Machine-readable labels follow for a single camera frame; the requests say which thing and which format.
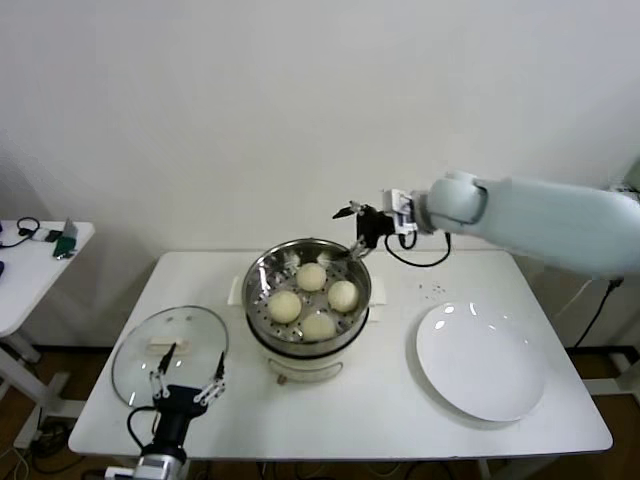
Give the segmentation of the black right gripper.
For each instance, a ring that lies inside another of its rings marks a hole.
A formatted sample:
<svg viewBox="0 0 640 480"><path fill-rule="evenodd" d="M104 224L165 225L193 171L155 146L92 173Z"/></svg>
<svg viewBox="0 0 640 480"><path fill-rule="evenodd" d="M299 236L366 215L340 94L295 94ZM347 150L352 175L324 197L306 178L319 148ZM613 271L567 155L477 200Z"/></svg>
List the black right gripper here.
<svg viewBox="0 0 640 480"><path fill-rule="evenodd" d="M374 207L350 201L339 209L333 219L341 219L355 215L357 240L345 251L335 255L336 260L359 260L366 257L372 249L376 249L380 238L395 233L394 220L383 211Z"/></svg>

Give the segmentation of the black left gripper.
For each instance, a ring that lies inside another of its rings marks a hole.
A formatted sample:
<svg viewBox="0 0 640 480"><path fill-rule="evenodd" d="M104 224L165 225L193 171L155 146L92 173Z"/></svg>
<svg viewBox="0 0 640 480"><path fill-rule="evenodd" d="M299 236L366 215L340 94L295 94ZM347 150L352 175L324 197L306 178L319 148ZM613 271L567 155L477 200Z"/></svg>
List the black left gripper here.
<svg viewBox="0 0 640 480"><path fill-rule="evenodd" d="M225 391L225 357L222 352L213 377L200 390L192 387L166 385L165 375L171 364L176 343L163 355L158 367L149 373L154 406L159 413L150 453L184 453L184 442L192 420L204 415L210 405Z"/></svg>

